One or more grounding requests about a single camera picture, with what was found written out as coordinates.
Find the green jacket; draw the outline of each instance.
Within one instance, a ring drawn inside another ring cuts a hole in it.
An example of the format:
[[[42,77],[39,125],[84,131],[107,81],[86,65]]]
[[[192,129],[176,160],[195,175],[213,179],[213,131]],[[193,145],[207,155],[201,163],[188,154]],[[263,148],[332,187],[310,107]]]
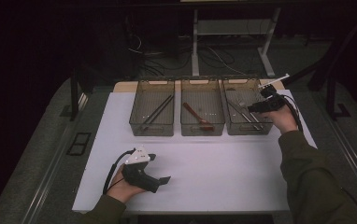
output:
[[[327,167],[324,153],[310,146],[301,132],[283,134],[278,140],[287,200],[298,224],[355,224],[357,208]],[[95,208],[82,217],[87,224],[118,224],[126,206],[102,195]]]

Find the person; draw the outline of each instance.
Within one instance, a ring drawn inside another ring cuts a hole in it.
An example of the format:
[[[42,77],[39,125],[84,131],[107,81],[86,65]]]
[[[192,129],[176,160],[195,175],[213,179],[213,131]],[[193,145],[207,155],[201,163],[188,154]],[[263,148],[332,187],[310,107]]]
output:
[[[309,145],[288,106],[261,114],[269,117],[280,130],[278,140],[283,178],[287,182],[287,200],[293,222],[299,224],[355,224],[357,207],[342,191],[328,168],[326,155]],[[122,178],[122,166],[111,183],[107,195],[102,195],[95,208],[82,217],[83,223],[119,223],[125,203],[144,192]]]

